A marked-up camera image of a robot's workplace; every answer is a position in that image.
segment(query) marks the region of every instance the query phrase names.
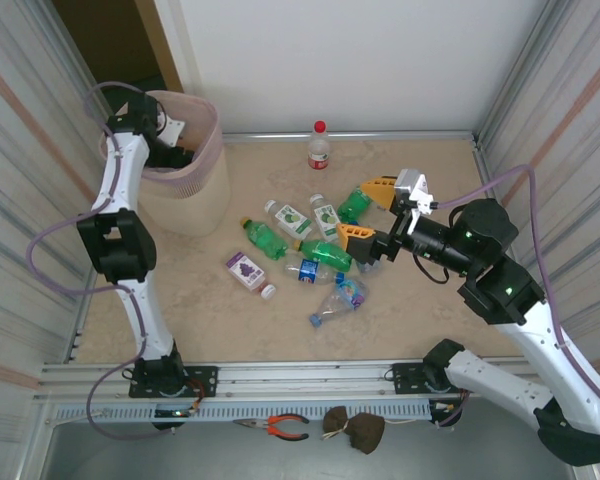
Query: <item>blue bottle label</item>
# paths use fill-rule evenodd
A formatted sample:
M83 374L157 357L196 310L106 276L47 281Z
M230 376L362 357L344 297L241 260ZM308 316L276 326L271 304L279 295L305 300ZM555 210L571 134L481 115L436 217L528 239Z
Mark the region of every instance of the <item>blue bottle label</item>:
M300 271L298 272L298 280L306 283L314 283L318 273L318 264L311 260L302 260Z
M355 282L343 280L336 286L336 289L340 296L349 303L349 306L352 309L355 310L364 303L364 295L362 295L362 292Z

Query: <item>grape picture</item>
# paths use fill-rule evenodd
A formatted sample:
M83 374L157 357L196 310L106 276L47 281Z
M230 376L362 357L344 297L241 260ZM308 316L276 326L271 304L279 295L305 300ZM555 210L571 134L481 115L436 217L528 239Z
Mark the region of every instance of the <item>grape picture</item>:
M249 277L254 272L253 267L247 265L246 263L240 264L240 273L243 277Z

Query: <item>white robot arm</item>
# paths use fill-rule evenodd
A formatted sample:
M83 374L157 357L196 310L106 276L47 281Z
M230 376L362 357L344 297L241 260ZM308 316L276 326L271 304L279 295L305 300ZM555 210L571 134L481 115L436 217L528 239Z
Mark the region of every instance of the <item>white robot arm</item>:
M505 252L518 234L495 200L469 202L450 226L421 216L437 204L417 170L361 185L364 193L397 216L390 233L341 225L344 248L356 260L393 261L401 249L466 278L458 290L471 310L511 338L544 382L525 381L488 364L451 340L424 358L453 386L476 392L514 413L563 461L600 463L600 375L567 334L556 335L540 286ZM578 372L563 348L569 349Z
M146 341L134 365L134 385L174 395L184 387L184 369L155 292L155 243L136 210L145 165L182 166L191 161L193 152L175 147L184 123L159 111L158 102L145 94L132 96L127 112L110 117L108 126L116 142L107 139L102 187L93 204L99 212L78 222L78 232L96 271L110 283L127 287L116 292L129 317L137 353Z

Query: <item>bottle label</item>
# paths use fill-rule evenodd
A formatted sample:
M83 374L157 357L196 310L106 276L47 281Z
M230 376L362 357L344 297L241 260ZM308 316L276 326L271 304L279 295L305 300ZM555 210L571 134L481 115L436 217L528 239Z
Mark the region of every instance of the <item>bottle label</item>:
M349 306L356 310L360 305L364 303L364 295L351 280L343 280L336 286L336 291L340 296L349 304Z
M314 283L318 274L318 264L311 260L302 260L300 270L298 271L298 280L306 283Z
M229 271L249 290L264 276L260 267L251 261L244 253L238 252L227 262Z
M328 153L310 153L309 154L309 166L311 168L315 168L316 170L322 170L329 165L329 154Z
M289 205L282 207L276 213L276 218L283 230L290 230L298 234L303 233L311 225L311 220Z
M320 225L320 230L326 240L331 240L338 235L337 226L340 223L338 216L336 215L336 211L334 210L332 205L325 205L323 207L318 207L313 210L316 214L316 219L318 220L318 225Z

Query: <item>small red-capped bottle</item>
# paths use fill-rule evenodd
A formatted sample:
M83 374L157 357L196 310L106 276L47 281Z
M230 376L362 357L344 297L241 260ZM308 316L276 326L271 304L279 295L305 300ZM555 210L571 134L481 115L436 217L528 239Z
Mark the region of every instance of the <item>small red-capped bottle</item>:
M329 165L329 153L331 145L327 138L327 124L318 120L313 126L313 133L309 140L309 166L316 170L322 170Z

